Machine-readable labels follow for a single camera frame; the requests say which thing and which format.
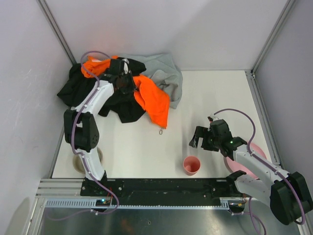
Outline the black garment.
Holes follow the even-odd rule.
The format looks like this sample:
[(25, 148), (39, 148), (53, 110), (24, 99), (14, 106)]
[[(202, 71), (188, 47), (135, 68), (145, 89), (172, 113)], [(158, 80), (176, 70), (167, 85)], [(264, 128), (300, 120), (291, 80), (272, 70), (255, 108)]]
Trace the black garment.
[(63, 103), (70, 107), (78, 106), (94, 88), (95, 78), (85, 78), (81, 65), (75, 64), (69, 70), (68, 81), (57, 93)]
[[(146, 70), (144, 63), (131, 58), (127, 59), (133, 76), (139, 76)], [(134, 93), (122, 94), (121, 91), (115, 91), (102, 106), (98, 114), (102, 117), (107, 117), (110, 111), (118, 114), (122, 123), (136, 122), (146, 112), (135, 100)]]

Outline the orange jacket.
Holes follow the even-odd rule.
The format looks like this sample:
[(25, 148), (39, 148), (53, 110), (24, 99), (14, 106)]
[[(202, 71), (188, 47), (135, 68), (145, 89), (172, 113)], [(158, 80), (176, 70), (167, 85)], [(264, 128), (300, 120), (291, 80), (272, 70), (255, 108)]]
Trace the orange jacket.
[[(111, 59), (98, 60), (92, 56), (88, 56), (86, 62), (83, 63), (81, 72), (85, 78), (93, 78), (94, 75), (101, 75), (109, 68)], [(139, 65), (135, 65), (131, 69), (134, 84), (137, 91), (134, 92), (134, 98), (140, 107), (146, 111), (152, 123), (161, 128), (167, 128), (168, 114), (170, 108), (170, 97), (162, 91), (157, 85), (141, 72), (135, 72)]]

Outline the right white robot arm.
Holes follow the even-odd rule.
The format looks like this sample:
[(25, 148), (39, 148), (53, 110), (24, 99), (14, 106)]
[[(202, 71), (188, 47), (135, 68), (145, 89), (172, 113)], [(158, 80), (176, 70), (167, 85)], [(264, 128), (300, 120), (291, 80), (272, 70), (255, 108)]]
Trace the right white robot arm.
[(220, 152), (255, 175), (251, 177), (238, 170), (227, 179), (238, 192), (268, 206), (282, 224), (289, 225), (299, 218), (305, 219), (306, 213), (313, 210), (313, 200), (304, 176), (299, 172), (289, 173), (262, 158), (244, 139), (232, 136), (223, 119), (211, 122), (209, 127), (197, 126), (189, 146), (196, 148), (200, 139), (202, 149)]

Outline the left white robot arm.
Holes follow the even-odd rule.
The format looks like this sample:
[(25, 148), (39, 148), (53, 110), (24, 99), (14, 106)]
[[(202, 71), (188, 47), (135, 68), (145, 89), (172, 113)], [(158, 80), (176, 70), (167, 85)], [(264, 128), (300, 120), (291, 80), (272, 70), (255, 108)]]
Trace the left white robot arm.
[(95, 117), (105, 102), (116, 92), (131, 94), (135, 84), (128, 59), (111, 59), (108, 71), (95, 77), (94, 87), (76, 107), (64, 113), (65, 140), (78, 155), (89, 180), (100, 181), (103, 169), (97, 146), (100, 133)]

